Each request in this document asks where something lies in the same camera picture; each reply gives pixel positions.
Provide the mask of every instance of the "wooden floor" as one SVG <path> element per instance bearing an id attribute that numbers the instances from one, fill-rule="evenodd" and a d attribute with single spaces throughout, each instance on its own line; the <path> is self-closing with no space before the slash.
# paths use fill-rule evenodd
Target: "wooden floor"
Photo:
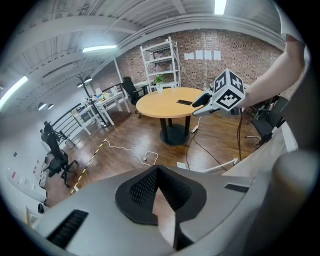
<path id="1" fill-rule="evenodd" d="M 92 133 L 89 136 L 85 131 L 82 131 L 74 140 L 76 146 L 68 153 L 69 162 L 77 160 L 79 166 L 74 167 L 74 171 L 80 174 L 101 142 L 107 139 L 112 146 L 125 147 L 132 149 L 139 154 L 141 159 L 146 151 L 152 151 L 159 154 L 156 161 L 157 164 L 166 166 L 177 166 L 177 162 L 185 163 L 188 144 L 193 136 L 190 134 L 189 140 L 180 146 L 170 146 L 164 144 L 160 139 L 160 120 L 143 116 L 141 119 L 134 112 L 134 107 L 131 107 L 131 114 L 123 111 L 118 112 L 117 108 L 109 111 L 115 126 L 110 126 L 107 129 L 98 127 L 93 124 L 88 127 Z M 239 149 L 237 143 L 237 128 L 240 118 L 222 118 L 217 115 L 202 117 L 199 124 L 198 133 L 195 136 L 196 141 L 205 149 L 207 149 L 220 163 L 225 163 L 233 158 L 239 158 Z M 173 119 L 174 124 L 184 125 L 184 118 Z M 245 133 L 250 128 L 246 124 L 246 120 L 242 121 L 241 128 L 241 154 L 242 159 L 249 156 L 255 149 L 255 139 L 244 139 Z M 198 123 L 198 118 L 192 116 L 190 122 L 190 130 Z M 255 135 L 255 129 L 251 128 L 248 135 Z M 156 156 L 149 154 L 147 163 L 153 165 Z M 205 150 L 199 147 L 194 141 L 191 142 L 188 150 L 188 162 L 192 171 L 205 170 L 219 165 L 212 156 Z M 124 149 L 110 148 L 105 143 L 91 161 L 85 174 L 78 184 L 81 189 L 95 181 L 109 178 L 124 172 L 128 172 L 135 168 L 144 167 L 139 159 L 132 152 Z M 225 170 L 222 168 L 214 172 L 215 175 L 221 175 Z M 57 203 L 66 199 L 71 192 L 71 189 L 77 182 L 78 177 L 69 174 L 68 183 L 70 188 L 64 186 L 63 179 L 60 175 L 48 178 L 45 189 L 47 190 L 47 204 L 53 207 Z M 164 238 L 172 244 L 174 237 L 175 213 L 169 207 L 166 199 L 158 190 L 156 200 L 153 207 L 153 212 L 158 215 L 159 231 Z"/>

